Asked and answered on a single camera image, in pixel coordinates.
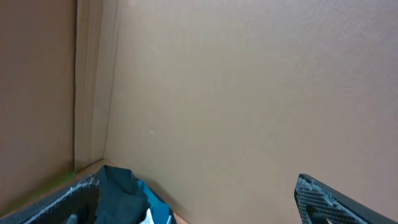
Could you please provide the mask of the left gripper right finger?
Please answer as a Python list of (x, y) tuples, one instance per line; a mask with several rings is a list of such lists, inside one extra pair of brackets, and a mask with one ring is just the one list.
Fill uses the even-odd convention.
[(397, 224), (307, 174), (298, 176), (294, 198), (305, 224)]

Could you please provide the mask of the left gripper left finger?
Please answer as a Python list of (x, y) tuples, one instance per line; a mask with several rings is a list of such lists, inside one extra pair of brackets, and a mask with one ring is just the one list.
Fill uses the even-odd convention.
[(64, 187), (18, 212), (1, 218), (1, 224), (94, 223), (100, 182), (94, 175)]

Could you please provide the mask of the black t-shirt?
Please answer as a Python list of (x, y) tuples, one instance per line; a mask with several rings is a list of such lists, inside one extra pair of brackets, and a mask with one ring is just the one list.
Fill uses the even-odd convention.
[(96, 224), (138, 224), (150, 207), (147, 195), (129, 169), (103, 166), (97, 173), (99, 204)]

